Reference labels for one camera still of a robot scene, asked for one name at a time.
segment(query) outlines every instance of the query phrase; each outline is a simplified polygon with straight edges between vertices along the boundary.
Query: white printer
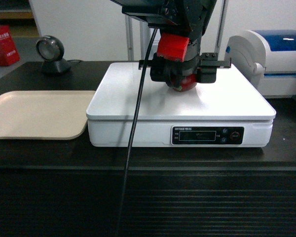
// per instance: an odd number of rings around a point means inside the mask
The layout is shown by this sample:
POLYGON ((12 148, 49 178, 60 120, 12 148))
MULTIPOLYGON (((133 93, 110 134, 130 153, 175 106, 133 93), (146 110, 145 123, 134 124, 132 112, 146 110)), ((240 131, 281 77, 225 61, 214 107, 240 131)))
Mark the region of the white printer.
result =
POLYGON ((261 95, 296 95, 296 30, 242 31, 229 39, 230 58, 261 95))

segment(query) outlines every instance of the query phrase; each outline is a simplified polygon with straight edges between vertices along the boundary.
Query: white scale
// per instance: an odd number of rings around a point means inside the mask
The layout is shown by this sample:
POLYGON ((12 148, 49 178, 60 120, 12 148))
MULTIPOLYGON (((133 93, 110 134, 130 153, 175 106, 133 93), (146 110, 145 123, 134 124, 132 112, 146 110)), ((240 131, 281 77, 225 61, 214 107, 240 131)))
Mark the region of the white scale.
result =
MULTIPOLYGON (((276 111, 232 65, 217 80, 176 92, 147 69, 134 147, 263 147, 276 111)), ((138 63, 113 63, 87 108, 90 141, 126 147, 136 106, 138 63)))

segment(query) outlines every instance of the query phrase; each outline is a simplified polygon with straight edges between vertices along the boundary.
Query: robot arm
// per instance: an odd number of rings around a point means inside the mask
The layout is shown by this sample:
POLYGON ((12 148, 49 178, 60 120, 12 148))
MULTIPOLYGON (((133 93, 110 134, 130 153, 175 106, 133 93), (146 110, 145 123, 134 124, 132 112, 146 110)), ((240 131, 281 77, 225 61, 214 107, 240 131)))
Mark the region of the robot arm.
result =
POLYGON ((200 56, 201 38, 217 0, 111 1, 122 6, 122 13, 160 29, 158 50, 148 64, 153 81, 181 91, 186 79, 194 84, 187 88, 191 89, 196 82, 215 82, 217 67, 230 67, 230 62, 217 61, 216 53, 200 56))

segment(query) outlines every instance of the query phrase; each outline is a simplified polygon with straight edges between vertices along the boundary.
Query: black control panel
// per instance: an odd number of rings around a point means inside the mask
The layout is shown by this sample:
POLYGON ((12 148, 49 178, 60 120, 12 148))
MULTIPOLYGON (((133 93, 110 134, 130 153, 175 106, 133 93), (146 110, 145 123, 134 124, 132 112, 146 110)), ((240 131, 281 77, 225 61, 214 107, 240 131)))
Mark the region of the black control panel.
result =
POLYGON ((240 145, 244 127, 173 126, 173 145, 240 145))

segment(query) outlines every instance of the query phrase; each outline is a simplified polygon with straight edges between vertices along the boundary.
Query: black table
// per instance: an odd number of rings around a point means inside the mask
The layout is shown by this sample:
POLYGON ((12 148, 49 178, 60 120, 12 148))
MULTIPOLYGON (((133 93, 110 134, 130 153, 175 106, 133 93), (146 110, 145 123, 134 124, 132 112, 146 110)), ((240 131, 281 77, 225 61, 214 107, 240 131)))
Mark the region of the black table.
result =
MULTIPOLYGON (((71 62, 47 77, 30 62, 13 90, 96 90, 111 62, 71 62)), ((277 111, 264 148, 133 148, 120 236, 296 236, 296 102, 277 111)), ((0 236, 112 236, 126 148, 0 140, 0 236)))

